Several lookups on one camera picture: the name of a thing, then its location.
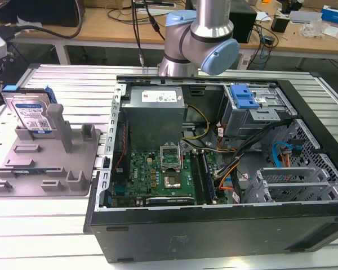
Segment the label sticker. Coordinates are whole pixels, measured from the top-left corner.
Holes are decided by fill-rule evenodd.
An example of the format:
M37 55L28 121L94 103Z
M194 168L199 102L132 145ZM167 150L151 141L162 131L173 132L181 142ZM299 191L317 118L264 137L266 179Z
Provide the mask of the label sticker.
M176 102L175 91L151 91L141 93L142 102Z
M256 98L255 98L255 101L256 101L256 102L266 102L266 99L263 98L263 97L256 97Z
M249 180L249 176L247 173L243 173L242 178L239 178L239 181L248 181L248 180Z
M223 137L224 136L224 128L218 128L218 136Z
M237 202L237 204L239 204L240 198L239 198L238 194L236 194L235 192L233 192L233 199L234 199L234 201Z
M28 170L13 170L12 172L17 174L29 174Z
M16 111L26 128L36 133L49 133L52 128L49 121L42 115L41 104L15 104Z

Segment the blue hard drive label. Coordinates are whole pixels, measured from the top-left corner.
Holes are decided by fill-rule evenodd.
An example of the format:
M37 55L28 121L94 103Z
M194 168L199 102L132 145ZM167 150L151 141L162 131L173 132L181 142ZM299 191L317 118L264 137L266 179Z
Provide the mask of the blue hard drive label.
M43 115L45 108L41 104L17 103L15 109L26 128L34 133L51 133L48 119Z

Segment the workbench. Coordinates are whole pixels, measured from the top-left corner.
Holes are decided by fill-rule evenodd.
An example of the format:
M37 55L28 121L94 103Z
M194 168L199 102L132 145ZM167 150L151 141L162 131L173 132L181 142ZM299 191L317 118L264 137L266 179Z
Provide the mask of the workbench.
M262 10L270 16L274 15L276 10L281 7L277 1L271 1L270 4L262 4L258 1L256 11ZM320 11L312 8L302 8L301 11ZM130 20L131 16L120 16L122 20ZM157 21L164 25L166 16L159 16ZM272 21L263 21L263 27L270 29ZM74 28L65 28L60 26L45 26L50 30L61 34L70 35L75 32ZM285 33L276 33L279 38L278 46L272 51L273 56L287 57L307 57L318 59L338 59L338 40L334 37L325 36L324 38L304 38L299 29L301 25L288 24ZM140 25L140 41L142 48L163 50L164 41L153 30L150 24ZM165 27L161 27L161 32L165 34ZM59 62L63 65L70 64L70 59L66 46L96 46L96 47L119 47L119 48L137 48L132 25L123 24L109 19L104 8L86 8L83 28L75 39L59 39L54 36L31 31L30 33L21 33L14 40L19 43L51 44L56 48ZM252 33L249 43L242 43L241 58L238 69L247 69L250 58L255 54L259 46L259 37L257 33Z
M72 128L95 123L102 132L93 176L101 166L105 133L117 75L155 75L155 68L41 65L27 70L17 85L50 86ZM236 71L231 79L289 80L338 141L338 95L309 73ZM16 119L0 107L0 164L16 138ZM94 235L83 234L88 196L0 199L0 269L294 269L338 267L338 240L315 253L258 255L108 265ZM228 237L235 233L228 228Z

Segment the floor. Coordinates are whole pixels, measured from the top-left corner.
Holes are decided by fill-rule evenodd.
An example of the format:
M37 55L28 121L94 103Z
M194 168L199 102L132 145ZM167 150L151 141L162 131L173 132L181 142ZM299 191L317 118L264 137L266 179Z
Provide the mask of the floor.
M27 69L30 63L58 64L56 51L53 46L40 44L14 44L20 54L11 46L9 50L16 56L16 62L11 68L10 77L6 84L15 84ZM115 65L115 66L139 66L137 49L128 48L102 48L102 47L77 47L70 46L70 60L73 65ZM145 49L146 63L156 66L161 62L163 51ZM270 58L265 70L275 71L300 71L295 68L298 58L276 57ZM262 67L251 65L251 70L260 70ZM338 68L331 62L323 59L307 59L302 71L316 71L331 85L338 93Z

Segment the yellow wire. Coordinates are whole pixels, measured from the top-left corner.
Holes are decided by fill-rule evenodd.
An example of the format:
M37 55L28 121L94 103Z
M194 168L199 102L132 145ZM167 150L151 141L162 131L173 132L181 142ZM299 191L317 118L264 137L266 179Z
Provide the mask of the yellow wire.
M188 105L188 107L193 108L195 111L197 111L198 114L200 114L205 119L205 122L207 124L207 128L205 129L204 133L201 134L201 135L192 136L192 137L182 137L182 139L185 139L185 140L194 140L195 139L196 140L196 139L203 138L209 132L210 123L209 123L208 119L205 117L204 113L202 113L197 107L195 107L193 105Z

